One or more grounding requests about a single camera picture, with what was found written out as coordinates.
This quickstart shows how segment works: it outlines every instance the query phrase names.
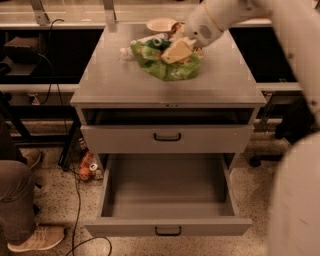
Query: cable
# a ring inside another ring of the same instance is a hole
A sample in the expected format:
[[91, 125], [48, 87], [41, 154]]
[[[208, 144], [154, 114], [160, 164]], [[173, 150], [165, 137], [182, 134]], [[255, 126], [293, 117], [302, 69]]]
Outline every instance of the cable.
[[75, 225], [73, 227], [73, 231], [72, 231], [72, 248], [71, 250], [65, 255], [65, 256], [68, 256], [70, 253], [72, 253], [72, 255], [74, 256], [74, 250], [76, 248], [78, 248], [79, 246], [87, 243], [87, 242], [90, 242], [92, 240], [95, 240], [95, 239], [105, 239], [108, 241], [109, 243], [109, 246], [110, 246], [110, 250], [109, 250], [109, 253], [108, 253], [108, 256], [111, 255], [112, 253], [112, 244], [111, 244], [111, 241], [106, 238], [106, 237], [93, 237], [93, 238], [89, 238], [83, 242], [80, 242], [79, 244], [75, 245], [74, 244], [74, 238], [75, 238], [75, 234], [76, 234], [76, 229], [77, 229], [77, 226], [78, 226], [78, 223], [79, 223], [79, 217], [80, 217], [80, 212], [81, 212], [81, 194], [80, 194], [80, 190], [79, 190], [79, 184], [80, 184], [80, 178], [79, 178], [79, 174], [75, 171], [75, 169], [73, 168], [68, 168], [69, 171], [71, 171], [74, 175], [74, 178], [75, 178], [75, 187], [76, 187], [76, 192], [77, 192], [77, 196], [78, 196], [78, 202], [79, 202], [79, 205], [78, 205], [78, 212], [77, 212], [77, 218], [76, 218], [76, 222], [75, 222]]
[[[51, 30], [53, 28], [53, 24], [57, 21], [64, 21], [62, 19], [56, 19], [54, 20], [52, 23], [51, 23], [51, 26], [50, 26], [50, 30], [49, 30], [49, 51], [52, 52], [52, 48], [51, 48]], [[54, 70], [54, 67], [51, 63], [51, 61], [45, 56], [45, 55], [42, 55], [42, 54], [38, 54], [41, 58], [43, 58], [47, 63], [48, 65], [50, 66], [51, 68], [51, 78], [50, 78], [50, 85], [49, 85], [49, 89], [48, 89], [48, 92], [47, 92], [47, 95], [46, 95], [46, 98], [43, 102], [40, 103], [40, 105], [43, 105], [45, 104], [48, 99], [49, 99], [49, 96], [50, 96], [50, 93], [51, 93], [51, 87], [52, 87], [52, 80], [53, 78], [56, 76], [56, 73], [55, 73], [55, 70]], [[57, 89], [58, 89], [58, 94], [59, 94], [59, 99], [60, 99], [60, 103], [61, 103], [61, 106], [64, 107], [64, 104], [63, 104], [63, 99], [62, 99], [62, 95], [61, 95], [61, 91], [60, 91], [60, 86], [59, 84], [57, 83]], [[65, 128], [65, 132], [66, 132], [66, 135], [68, 134], [68, 129], [67, 129], [67, 124], [66, 124], [66, 117], [64, 116], [64, 128]], [[74, 227], [73, 227], [73, 231], [72, 231], [72, 248], [71, 250], [66, 254], [66, 256], [68, 256], [70, 253], [72, 253], [72, 255], [74, 256], [74, 250], [76, 248], [78, 248], [79, 246], [89, 242], [89, 241], [92, 241], [92, 240], [95, 240], [95, 239], [101, 239], [101, 237], [94, 237], [94, 238], [90, 238], [90, 239], [87, 239], [77, 245], [75, 245], [75, 234], [76, 234], [76, 229], [77, 229], [77, 226], [78, 226], [78, 223], [79, 223], [79, 217], [80, 217], [80, 212], [81, 212], [81, 195], [80, 195], [80, 189], [79, 189], [79, 184], [80, 184], [80, 178], [79, 178], [79, 174], [75, 171], [76, 168], [68, 168], [69, 171], [71, 171], [71, 173], [74, 175], [74, 181], [75, 181], [75, 188], [76, 188], [76, 193], [77, 193], [77, 196], [78, 196], [78, 211], [77, 211], [77, 217], [76, 217], [76, 221], [75, 221], [75, 224], [74, 224]], [[112, 253], [112, 244], [111, 244], [111, 241], [106, 238], [106, 237], [103, 237], [102, 239], [105, 239], [108, 241], [109, 243], [109, 246], [110, 246], [110, 250], [109, 250], [109, 253], [108, 253], [108, 256], [111, 255]]]
[[[48, 48], [49, 48], [49, 50], [45, 54], [47, 54], [48, 52], [52, 53], [51, 31], [53, 30], [53, 24], [56, 23], [57, 21], [64, 22], [63, 19], [55, 19], [53, 22], [51, 22], [50, 29], [49, 29], [49, 36], [48, 36]], [[46, 98], [45, 98], [45, 100], [43, 102], [40, 102], [40, 105], [43, 105], [48, 101], [49, 96], [50, 96], [50, 92], [51, 92], [52, 80], [53, 80], [53, 77], [56, 76], [54, 68], [53, 68], [53, 65], [51, 64], [51, 61], [45, 56], [45, 54], [40, 54], [39, 53], [38, 56], [40, 56], [41, 58], [45, 59], [46, 62], [49, 64], [49, 66], [51, 68], [51, 76], [50, 76], [50, 84], [49, 84], [49, 89], [48, 89], [48, 92], [47, 92], [47, 96], [46, 96]]]

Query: white sneaker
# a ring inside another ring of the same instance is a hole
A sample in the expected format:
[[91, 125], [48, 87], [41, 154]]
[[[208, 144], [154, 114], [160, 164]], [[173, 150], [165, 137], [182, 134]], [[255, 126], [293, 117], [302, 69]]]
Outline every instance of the white sneaker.
[[41, 159], [41, 152], [39, 149], [30, 148], [25, 154], [23, 154], [23, 156], [27, 159], [27, 166], [32, 169], [39, 163]]
[[21, 245], [8, 244], [12, 252], [26, 252], [33, 250], [49, 250], [59, 244], [64, 238], [64, 228], [59, 226], [37, 226], [36, 230]]

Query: open drawer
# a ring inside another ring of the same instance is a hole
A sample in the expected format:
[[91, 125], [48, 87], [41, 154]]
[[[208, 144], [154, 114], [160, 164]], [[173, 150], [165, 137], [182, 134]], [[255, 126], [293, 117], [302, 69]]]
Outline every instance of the open drawer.
[[103, 236], [242, 235], [229, 172], [220, 154], [109, 155], [95, 220]]
[[240, 153], [252, 125], [83, 125], [95, 153]]

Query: gray cabinet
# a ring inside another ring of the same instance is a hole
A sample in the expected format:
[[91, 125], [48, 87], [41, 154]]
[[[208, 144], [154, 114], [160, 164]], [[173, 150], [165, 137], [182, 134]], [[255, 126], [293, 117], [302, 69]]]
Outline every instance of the gray cabinet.
[[104, 31], [71, 104], [104, 171], [93, 236], [241, 235], [230, 172], [265, 100], [226, 32], [204, 49], [199, 76], [162, 82], [119, 48], [144, 25]]

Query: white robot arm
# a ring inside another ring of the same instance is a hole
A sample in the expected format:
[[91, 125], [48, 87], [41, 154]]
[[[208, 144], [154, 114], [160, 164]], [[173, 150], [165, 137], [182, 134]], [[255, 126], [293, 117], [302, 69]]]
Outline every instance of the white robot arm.
[[320, 15], [310, 0], [207, 0], [187, 18], [185, 34], [205, 47], [233, 24], [265, 13], [320, 124]]
[[[267, 13], [320, 125], [320, 14], [310, 0], [207, 0], [186, 20], [198, 47], [232, 24]], [[271, 198], [268, 255], [320, 255], [320, 135], [296, 143], [279, 165]]]

